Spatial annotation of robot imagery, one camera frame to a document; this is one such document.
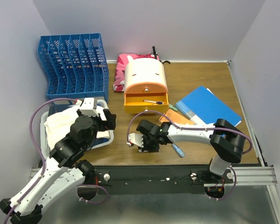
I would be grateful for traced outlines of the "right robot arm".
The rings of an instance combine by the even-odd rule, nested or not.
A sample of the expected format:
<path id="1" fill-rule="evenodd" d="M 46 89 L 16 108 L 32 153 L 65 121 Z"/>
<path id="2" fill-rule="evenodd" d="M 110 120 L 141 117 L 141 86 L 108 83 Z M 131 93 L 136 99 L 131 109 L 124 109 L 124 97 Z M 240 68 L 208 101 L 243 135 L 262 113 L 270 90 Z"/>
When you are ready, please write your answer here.
<path id="1" fill-rule="evenodd" d="M 241 162 L 245 135 L 224 119 L 208 125 L 182 125 L 163 122 L 160 126 L 143 119 L 136 128 L 137 133 L 128 135 L 128 143 L 137 145 L 142 152 L 158 152 L 160 145 L 178 142 L 194 142 L 210 145 L 217 156 L 211 159 L 201 179 L 218 183 L 231 164 Z"/>

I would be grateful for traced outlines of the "orange paperback book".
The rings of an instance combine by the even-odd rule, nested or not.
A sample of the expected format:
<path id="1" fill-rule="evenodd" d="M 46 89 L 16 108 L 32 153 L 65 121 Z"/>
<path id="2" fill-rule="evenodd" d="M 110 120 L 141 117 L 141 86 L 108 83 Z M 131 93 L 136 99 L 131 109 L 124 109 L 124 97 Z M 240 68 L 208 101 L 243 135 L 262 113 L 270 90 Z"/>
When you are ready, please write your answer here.
<path id="1" fill-rule="evenodd" d="M 189 119 L 185 118 L 184 116 L 180 115 L 178 112 L 175 112 L 172 109 L 168 109 L 167 112 L 164 113 L 170 120 L 174 123 L 181 124 L 181 125 L 193 125 L 194 122 L 190 121 Z"/>

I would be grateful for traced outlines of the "blue cap marker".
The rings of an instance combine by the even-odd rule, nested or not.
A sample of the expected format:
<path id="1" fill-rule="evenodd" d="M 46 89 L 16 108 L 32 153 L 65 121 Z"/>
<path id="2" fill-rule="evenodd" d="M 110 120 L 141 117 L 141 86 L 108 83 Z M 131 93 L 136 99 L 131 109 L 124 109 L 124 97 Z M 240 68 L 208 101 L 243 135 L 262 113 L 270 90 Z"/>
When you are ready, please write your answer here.
<path id="1" fill-rule="evenodd" d="M 143 100 L 143 102 L 157 104 L 157 105 L 163 105 L 164 104 L 161 101 L 153 101 L 153 100 Z"/>

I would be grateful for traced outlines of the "blue correction tape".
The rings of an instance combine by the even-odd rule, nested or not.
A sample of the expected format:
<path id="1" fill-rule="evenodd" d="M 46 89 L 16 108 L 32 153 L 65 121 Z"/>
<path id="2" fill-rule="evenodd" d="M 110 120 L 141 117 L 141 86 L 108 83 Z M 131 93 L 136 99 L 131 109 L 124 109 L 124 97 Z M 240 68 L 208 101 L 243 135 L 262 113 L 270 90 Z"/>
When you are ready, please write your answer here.
<path id="1" fill-rule="evenodd" d="M 185 156 L 185 153 L 176 144 L 172 144 L 172 148 L 180 158 L 183 158 Z"/>

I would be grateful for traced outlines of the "yellow drawer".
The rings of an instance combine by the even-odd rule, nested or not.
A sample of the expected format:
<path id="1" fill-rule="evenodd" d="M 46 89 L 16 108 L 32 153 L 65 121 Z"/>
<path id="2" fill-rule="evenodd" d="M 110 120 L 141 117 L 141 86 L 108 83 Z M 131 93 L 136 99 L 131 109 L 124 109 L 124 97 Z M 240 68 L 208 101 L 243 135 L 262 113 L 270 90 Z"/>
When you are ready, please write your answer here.
<path id="1" fill-rule="evenodd" d="M 161 101 L 163 105 L 143 102 L 143 100 Z M 166 112 L 169 108 L 168 94 L 165 93 L 142 93 L 124 94 L 124 110 L 126 113 L 137 114 L 145 110 Z"/>

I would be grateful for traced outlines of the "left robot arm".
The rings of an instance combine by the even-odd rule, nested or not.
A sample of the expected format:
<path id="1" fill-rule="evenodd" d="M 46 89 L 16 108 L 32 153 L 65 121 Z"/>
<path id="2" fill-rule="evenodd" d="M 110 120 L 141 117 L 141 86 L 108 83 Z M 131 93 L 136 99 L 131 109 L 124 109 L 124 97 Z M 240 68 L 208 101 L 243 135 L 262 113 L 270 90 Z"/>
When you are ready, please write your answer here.
<path id="1" fill-rule="evenodd" d="M 99 132 L 113 131 L 115 127 L 116 115 L 109 109 L 78 109 L 69 130 L 57 135 L 48 158 L 42 160 L 42 169 L 18 194 L 0 201 L 5 220 L 37 224 L 43 210 L 70 188 L 81 184 L 98 188 L 94 166 L 81 158 L 93 147 Z"/>

